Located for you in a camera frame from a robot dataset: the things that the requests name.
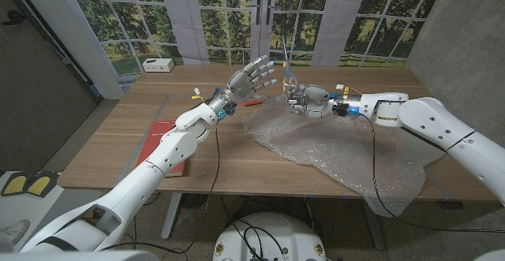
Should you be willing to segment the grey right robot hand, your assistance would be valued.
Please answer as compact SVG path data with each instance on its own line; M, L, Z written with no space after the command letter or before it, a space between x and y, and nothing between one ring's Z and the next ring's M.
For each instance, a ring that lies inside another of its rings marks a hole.
M359 114L361 97L358 95L329 94L317 85L284 84L284 95L290 106L290 113L309 118L321 118L329 115L345 117L349 114Z

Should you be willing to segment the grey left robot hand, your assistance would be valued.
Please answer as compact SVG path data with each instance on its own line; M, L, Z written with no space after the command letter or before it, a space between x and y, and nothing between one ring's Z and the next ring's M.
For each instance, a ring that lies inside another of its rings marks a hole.
M267 56L263 55L239 69L225 88L210 100L209 107L216 114L221 110L233 114L236 105L251 98L255 92L276 83L276 79L260 82L275 71L273 66L274 62L268 61Z

